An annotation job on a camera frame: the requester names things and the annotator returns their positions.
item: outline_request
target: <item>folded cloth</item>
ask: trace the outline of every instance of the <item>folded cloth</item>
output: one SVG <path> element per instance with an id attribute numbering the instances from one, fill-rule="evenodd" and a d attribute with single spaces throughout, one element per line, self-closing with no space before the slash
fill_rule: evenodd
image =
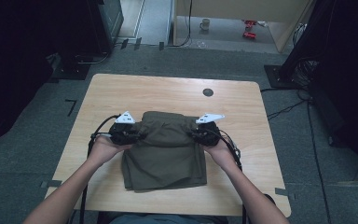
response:
<path id="1" fill-rule="evenodd" d="M 121 163 L 126 189 L 180 189 L 206 184 L 205 154 L 188 135 L 197 128 L 196 117 L 148 111 L 134 124 L 147 134 Z"/>

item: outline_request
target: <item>person's right hand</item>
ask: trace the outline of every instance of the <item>person's right hand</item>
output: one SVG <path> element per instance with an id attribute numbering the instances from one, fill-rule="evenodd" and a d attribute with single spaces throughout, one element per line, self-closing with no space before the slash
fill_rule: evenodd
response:
<path id="1" fill-rule="evenodd" d="M 201 147 L 211 154 L 214 162 L 216 162 L 223 170 L 229 169 L 232 165 L 236 166 L 234 158 L 223 140 L 219 140 L 214 147 L 206 147 L 203 145 L 201 145 Z"/>
<path id="2" fill-rule="evenodd" d="M 102 166 L 105 162 L 110 161 L 118 152 L 130 149 L 131 147 L 132 145 L 115 145 L 108 137 L 98 135 L 87 160 Z"/>

